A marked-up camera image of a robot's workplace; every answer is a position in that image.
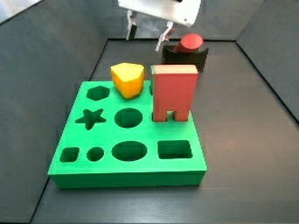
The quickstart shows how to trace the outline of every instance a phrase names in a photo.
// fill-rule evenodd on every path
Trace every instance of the red arch block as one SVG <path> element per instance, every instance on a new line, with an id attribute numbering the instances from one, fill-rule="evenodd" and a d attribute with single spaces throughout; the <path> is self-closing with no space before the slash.
<path id="1" fill-rule="evenodd" d="M 166 111 L 176 122 L 186 122 L 198 72 L 194 65 L 153 66 L 153 121 L 165 122 Z"/>

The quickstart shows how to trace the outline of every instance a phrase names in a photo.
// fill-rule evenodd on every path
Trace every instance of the yellow block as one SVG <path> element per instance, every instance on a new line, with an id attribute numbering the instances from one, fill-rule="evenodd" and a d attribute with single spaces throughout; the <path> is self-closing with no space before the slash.
<path id="1" fill-rule="evenodd" d="M 120 94 L 132 98 L 140 94 L 144 85 L 144 67 L 121 63 L 110 67 L 112 81 Z"/>

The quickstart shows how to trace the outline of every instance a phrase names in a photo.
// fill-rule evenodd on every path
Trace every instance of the gray table surface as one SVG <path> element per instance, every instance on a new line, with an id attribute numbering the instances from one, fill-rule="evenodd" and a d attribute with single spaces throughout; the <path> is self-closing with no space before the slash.
<path id="1" fill-rule="evenodd" d="M 60 190 L 33 223 L 299 221 L 299 129 L 234 43 L 206 42 L 192 115 L 209 170 L 197 186 Z M 121 62 L 160 62 L 154 41 L 109 41 L 93 81 Z"/>

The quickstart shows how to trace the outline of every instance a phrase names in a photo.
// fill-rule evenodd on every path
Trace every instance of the toy block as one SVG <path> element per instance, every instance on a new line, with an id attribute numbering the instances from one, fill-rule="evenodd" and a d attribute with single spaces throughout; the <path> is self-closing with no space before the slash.
<path id="1" fill-rule="evenodd" d="M 132 99 L 141 92 L 144 85 L 144 67 L 137 64 L 121 63 L 110 67 L 112 81 L 118 93 Z"/>
<path id="2" fill-rule="evenodd" d="M 192 114 L 188 122 L 153 122 L 149 85 L 128 101 L 112 81 L 81 83 L 48 170 L 58 188 L 200 184 L 206 165 Z M 94 89 L 109 92 L 98 101 Z"/>
<path id="3" fill-rule="evenodd" d="M 196 33 L 182 36 L 177 46 L 173 48 L 176 53 L 194 53 L 202 44 L 201 36 Z"/>
<path id="4" fill-rule="evenodd" d="M 193 53 L 181 53 L 173 51 L 174 45 L 165 45 L 162 47 L 162 60 L 164 65 L 194 65 L 198 72 L 202 72 L 209 48 Z"/>
<path id="5" fill-rule="evenodd" d="M 176 122 L 186 122 L 197 80 L 193 65 L 153 66 L 153 121 L 165 122 L 172 111 Z"/>
<path id="6" fill-rule="evenodd" d="M 197 34 L 188 34 L 181 38 L 177 45 L 165 45 L 162 47 L 162 61 L 164 65 L 194 65 L 198 72 L 202 72 L 209 48 L 198 51 L 202 44 L 201 36 Z"/>

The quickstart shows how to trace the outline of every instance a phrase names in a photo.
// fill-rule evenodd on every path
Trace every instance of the shape sorter board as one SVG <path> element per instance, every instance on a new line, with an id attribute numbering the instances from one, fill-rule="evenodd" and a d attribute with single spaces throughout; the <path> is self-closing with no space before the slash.
<path id="1" fill-rule="evenodd" d="M 50 161 L 58 188 L 197 185 L 206 171 L 188 122 L 152 122 L 150 81 L 125 100 L 112 81 L 82 82 Z"/>

